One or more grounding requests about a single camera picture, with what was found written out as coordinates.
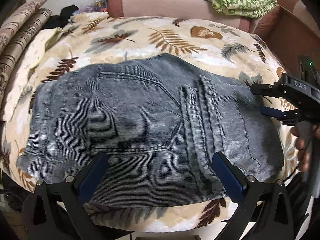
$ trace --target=denim jeans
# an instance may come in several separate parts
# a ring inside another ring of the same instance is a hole
[[[105,152],[92,202],[147,208],[225,197],[216,151],[259,180],[281,171],[280,139],[261,103],[238,80],[170,54],[89,65],[37,88],[18,166],[55,183]]]

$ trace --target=human hand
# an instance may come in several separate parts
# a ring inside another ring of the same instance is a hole
[[[312,131],[311,134],[314,134],[314,131],[316,129],[316,126],[312,126],[311,127]],[[309,169],[310,166],[310,153],[309,152],[305,152],[304,148],[306,146],[306,142],[302,137],[300,137],[301,135],[298,132],[298,129],[296,126],[291,128],[291,133],[294,136],[297,136],[298,138],[296,139],[295,142],[295,147],[299,150],[298,152],[298,160],[300,161],[299,165],[298,165],[298,169],[300,171],[306,171],[307,169]],[[318,139],[320,139],[320,128],[317,129],[315,137],[317,137]]]

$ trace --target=metal bolt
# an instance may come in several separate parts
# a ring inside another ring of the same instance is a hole
[[[280,179],[277,179],[277,184],[278,184],[279,186],[283,186],[283,185],[284,185],[283,181],[280,180]]]
[[[252,175],[247,176],[247,180],[250,182],[254,182],[256,180],[256,178]]]
[[[38,179],[38,180],[37,180],[37,186],[41,186],[42,183],[43,183],[43,179]]]
[[[66,177],[66,182],[73,182],[74,179],[75,179],[75,177],[68,176],[68,177]]]

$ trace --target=green patterned cloth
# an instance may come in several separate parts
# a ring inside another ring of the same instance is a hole
[[[276,0],[212,0],[212,6],[222,14],[259,18],[277,5]]]

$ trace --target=leaf print blanket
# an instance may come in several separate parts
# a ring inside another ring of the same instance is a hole
[[[0,168],[26,190],[33,191],[37,178],[19,170],[16,161],[28,140],[34,92],[42,83],[56,80],[95,63],[119,63],[170,53],[209,72],[232,77],[247,85],[273,83],[283,68],[263,40],[241,30],[207,20],[180,20],[167,17],[113,19],[106,13],[84,13],[72,17],[59,41],[48,49],[21,87],[12,87],[19,98],[6,110],[9,122],[2,128]],[[292,109],[281,98],[264,98],[273,108]],[[270,178],[287,177],[297,165],[294,137],[290,127],[273,120],[284,151],[282,172]],[[97,225],[131,231],[170,232],[207,226],[227,220],[236,204],[229,198],[179,207],[114,208],[93,203],[84,206]]]

